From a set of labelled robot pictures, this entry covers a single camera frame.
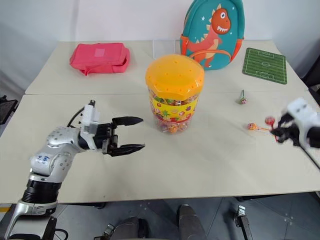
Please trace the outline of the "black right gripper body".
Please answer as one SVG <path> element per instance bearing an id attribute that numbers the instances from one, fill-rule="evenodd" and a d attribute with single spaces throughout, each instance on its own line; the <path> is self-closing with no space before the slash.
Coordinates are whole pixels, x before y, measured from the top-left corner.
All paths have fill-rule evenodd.
<path id="1" fill-rule="evenodd" d="M 289 114 L 286 113 L 285 115 L 282 116 L 283 123 L 282 123 L 282 128 L 283 128 L 283 135 L 282 135 L 282 140 L 292 140 L 292 144 L 296 147 L 301 147 L 300 141 L 299 141 L 299 136 L 300 136 L 300 130 L 298 126 L 293 122 L 293 117 Z"/>

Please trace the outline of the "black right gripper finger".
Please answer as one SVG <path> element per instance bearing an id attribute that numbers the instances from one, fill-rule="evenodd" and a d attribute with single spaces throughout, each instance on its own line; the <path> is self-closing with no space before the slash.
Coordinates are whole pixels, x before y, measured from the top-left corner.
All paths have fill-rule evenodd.
<path id="1" fill-rule="evenodd" d="M 275 136 L 276 141 L 280 144 L 288 139 L 287 128 L 277 127 L 271 130 L 271 134 Z"/>
<path id="2" fill-rule="evenodd" d="M 276 127 L 281 128 L 284 124 L 290 122 L 290 114 L 288 112 L 283 112 L 277 122 Z"/>

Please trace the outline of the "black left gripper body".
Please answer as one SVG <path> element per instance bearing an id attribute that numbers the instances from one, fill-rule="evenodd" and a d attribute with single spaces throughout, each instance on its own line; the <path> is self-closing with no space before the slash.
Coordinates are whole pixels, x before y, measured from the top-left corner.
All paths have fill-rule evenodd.
<path id="1" fill-rule="evenodd" d="M 104 155 L 115 157 L 118 149 L 118 136 L 115 134 L 117 125 L 114 122 L 99 124 L 94 136 L 94 143 Z"/>

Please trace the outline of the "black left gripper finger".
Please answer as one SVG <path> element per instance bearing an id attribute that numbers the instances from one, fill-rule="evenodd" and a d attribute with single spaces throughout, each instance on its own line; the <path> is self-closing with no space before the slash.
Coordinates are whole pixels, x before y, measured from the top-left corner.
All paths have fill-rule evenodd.
<path id="1" fill-rule="evenodd" d="M 144 120 L 140 117 L 136 116 L 122 116 L 122 117 L 115 117 L 112 119 L 111 125 L 113 127 L 117 126 L 132 126 L 138 123 L 143 122 Z"/>
<path id="2" fill-rule="evenodd" d="M 111 157 L 129 155 L 134 152 L 140 151 L 145 146 L 145 144 L 125 144 L 121 146 L 118 146 L 117 144 L 112 144 L 109 146 L 109 155 Z"/>

